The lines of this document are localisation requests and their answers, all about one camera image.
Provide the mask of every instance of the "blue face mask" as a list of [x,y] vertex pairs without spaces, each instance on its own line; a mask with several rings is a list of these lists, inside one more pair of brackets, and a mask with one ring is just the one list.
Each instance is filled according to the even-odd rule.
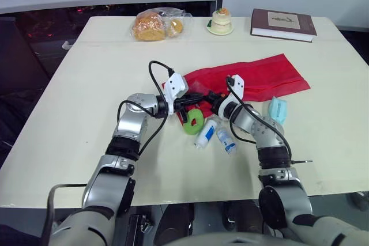
[[273,97],[269,104],[268,115],[276,122],[283,124],[287,117],[287,101]]

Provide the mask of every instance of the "white bottle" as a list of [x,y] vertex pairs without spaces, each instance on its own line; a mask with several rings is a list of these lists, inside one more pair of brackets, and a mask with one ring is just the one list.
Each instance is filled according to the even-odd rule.
[[212,138],[218,126],[218,120],[215,117],[209,117],[203,126],[201,132],[198,134],[195,145],[197,149],[205,148],[209,140]]
[[236,143],[233,141],[233,139],[229,135],[226,128],[219,127],[217,129],[217,137],[220,140],[221,144],[223,145],[224,150],[228,154],[230,154],[230,155],[231,154],[236,154],[236,152],[237,152]]

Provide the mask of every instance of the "white plate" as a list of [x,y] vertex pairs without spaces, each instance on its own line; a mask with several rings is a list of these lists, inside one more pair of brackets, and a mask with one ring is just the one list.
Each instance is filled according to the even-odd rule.
[[218,32],[215,32],[215,31],[213,31],[213,30],[211,30],[211,28],[210,27],[208,27],[208,26],[206,26],[206,28],[207,28],[207,30],[211,33],[211,34],[214,34],[214,35],[218,35],[218,36],[225,36],[225,35],[228,35],[228,34],[230,34],[230,33],[232,33],[233,32],[233,25],[232,25],[232,28],[227,32],[227,33],[218,33]]

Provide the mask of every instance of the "white table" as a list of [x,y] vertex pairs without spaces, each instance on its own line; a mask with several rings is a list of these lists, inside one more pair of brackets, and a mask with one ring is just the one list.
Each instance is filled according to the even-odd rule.
[[[295,167],[309,195],[369,190],[368,66],[333,23],[313,19],[313,43],[250,36],[250,18],[233,18],[235,30],[214,36],[208,18],[192,18],[181,37],[136,42],[133,17],[94,17],[66,55],[0,170],[0,206],[46,206],[59,183],[87,182],[111,139],[119,102],[135,92],[157,91],[148,62],[162,61],[186,74],[202,67],[253,61],[284,53],[311,85],[282,97],[284,124]],[[155,68],[161,81],[166,71]],[[268,103],[252,103],[266,113]],[[158,126],[151,120],[148,137]],[[137,162],[132,205],[257,198],[261,189],[254,145],[238,142],[228,156],[217,138],[196,150],[176,116]],[[56,207],[79,207],[83,188],[63,189]]]

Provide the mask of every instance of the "green toy ring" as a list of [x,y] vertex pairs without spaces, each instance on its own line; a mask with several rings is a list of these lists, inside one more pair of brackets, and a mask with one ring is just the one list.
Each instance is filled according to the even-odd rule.
[[192,109],[187,113],[187,122],[183,124],[183,129],[188,135],[195,135],[204,126],[204,115],[199,109]]

